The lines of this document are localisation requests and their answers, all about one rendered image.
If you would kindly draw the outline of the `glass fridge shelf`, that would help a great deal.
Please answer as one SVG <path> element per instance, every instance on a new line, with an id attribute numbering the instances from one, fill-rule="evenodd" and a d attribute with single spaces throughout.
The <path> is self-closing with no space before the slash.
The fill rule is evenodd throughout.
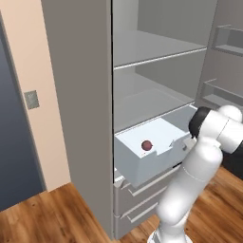
<path id="1" fill-rule="evenodd" d="M 203 45 L 144 31 L 122 31 L 113 36 L 113 65 L 120 68 L 203 48 Z"/>
<path id="2" fill-rule="evenodd" d="M 114 77 L 114 126 L 118 132 L 193 100 L 137 73 Z"/>

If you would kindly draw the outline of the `grey fridge door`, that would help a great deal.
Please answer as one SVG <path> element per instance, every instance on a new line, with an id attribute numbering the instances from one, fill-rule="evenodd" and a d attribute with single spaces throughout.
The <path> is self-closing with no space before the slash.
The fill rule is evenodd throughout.
<path id="1" fill-rule="evenodd" d="M 235 105 L 243 111 L 243 0 L 199 0 L 197 39 L 206 45 L 195 106 Z"/>

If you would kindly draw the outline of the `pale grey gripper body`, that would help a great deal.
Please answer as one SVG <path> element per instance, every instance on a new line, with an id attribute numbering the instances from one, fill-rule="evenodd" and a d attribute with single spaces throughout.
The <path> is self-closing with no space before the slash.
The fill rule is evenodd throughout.
<path id="1" fill-rule="evenodd" d="M 182 148 L 183 151 L 191 150 L 196 144 L 196 139 L 187 138 L 183 141 L 183 143 L 184 143 L 184 146 Z"/>

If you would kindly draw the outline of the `grey freezer drawer front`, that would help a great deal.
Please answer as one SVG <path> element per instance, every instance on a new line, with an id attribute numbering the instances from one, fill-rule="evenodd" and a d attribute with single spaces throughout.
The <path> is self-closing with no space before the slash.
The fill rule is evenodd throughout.
<path id="1" fill-rule="evenodd" d="M 153 178 L 147 180 L 137 188 L 135 188 L 131 183 L 129 183 L 118 170 L 115 170 L 115 183 L 113 184 L 114 215 L 122 215 L 126 213 L 138 204 L 142 203 L 148 197 L 153 196 L 155 193 L 166 187 L 168 184 L 156 184 L 151 189 L 145 190 L 137 196 L 131 196 L 128 190 L 137 191 L 142 186 L 145 186 L 146 184 L 152 182 L 154 179 L 161 177 L 162 175 L 164 175 L 172 169 L 173 168 L 168 169 L 165 172 L 154 176 Z"/>
<path id="2" fill-rule="evenodd" d="M 151 215 L 153 215 L 156 212 L 156 208 L 149 212 L 148 214 L 144 215 L 139 220 L 135 221 L 134 223 L 131 223 L 129 219 L 127 218 L 128 215 L 131 217 L 135 217 L 136 215 L 140 214 L 147 208 L 151 207 L 155 203 L 159 202 L 160 195 L 154 196 L 150 198 L 149 200 L 143 202 L 141 205 L 137 205 L 130 211 L 120 215 L 120 216 L 114 216 L 114 237 L 116 239 L 122 238 L 124 235 L 128 234 L 131 230 L 139 226 L 144 220 L 148 219 Z"/>

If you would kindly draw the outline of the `red onion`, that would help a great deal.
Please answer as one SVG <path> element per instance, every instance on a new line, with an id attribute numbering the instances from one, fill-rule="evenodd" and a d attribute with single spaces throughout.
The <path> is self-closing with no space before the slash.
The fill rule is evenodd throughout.
<path id="1" fill-rule="evenodd" d="M 145 140 L 142 144 L 141 144 L 141 148 L 144 151 L 150 151 L 153 147 L 153 144 L 150 140 Z"/>

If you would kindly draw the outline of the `dark blue door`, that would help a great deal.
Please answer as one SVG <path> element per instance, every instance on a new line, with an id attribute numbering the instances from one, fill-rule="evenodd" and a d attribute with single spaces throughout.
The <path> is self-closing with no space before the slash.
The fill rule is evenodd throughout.
<path id="1" fill-rule="evenodd" d="M 0 13 L 0 212 L 45 189 Z"/>

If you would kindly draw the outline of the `grey wall switch plate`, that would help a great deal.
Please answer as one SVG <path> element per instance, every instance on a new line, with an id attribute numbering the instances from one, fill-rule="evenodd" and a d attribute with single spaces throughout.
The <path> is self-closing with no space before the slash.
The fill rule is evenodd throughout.
<path id="1" fill-rule="evenodd" d="M 40 106 L 36 90 L 25 92 L 24 95 L 28 109 L 33 109 Z"/>

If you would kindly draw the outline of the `grey fridge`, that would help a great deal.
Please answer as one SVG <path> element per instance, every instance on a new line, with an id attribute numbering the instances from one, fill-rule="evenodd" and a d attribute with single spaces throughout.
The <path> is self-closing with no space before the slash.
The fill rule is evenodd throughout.
<path id="1" fill-rule="evenodd" d="M 206 45 L 197 39 L 199 0 L 41 0 L 71 180 L 114 238 L 114 138 L 163 118 L 185 123 L 196 106 Z M 203 45 L 203 49 L 114 68 L 113 36 L 139 30 Z M 114 77 L 137 73 L 193 101 L 129 126 L 114 126 Z"/>

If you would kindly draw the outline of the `white fridge drawer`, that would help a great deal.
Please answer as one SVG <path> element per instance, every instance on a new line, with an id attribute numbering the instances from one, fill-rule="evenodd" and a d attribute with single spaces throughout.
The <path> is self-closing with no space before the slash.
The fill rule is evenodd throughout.
<path id="1" fill-rule="evenodd" d="M 132 127 L 114 138 L 115 168 L 138 187 L 181 162 L 186 156 L 183 141 L 189 137 L 187 124 L 163 118 Z M 145 140 L 153 144 L 150 151 L 141 148 Z"/>

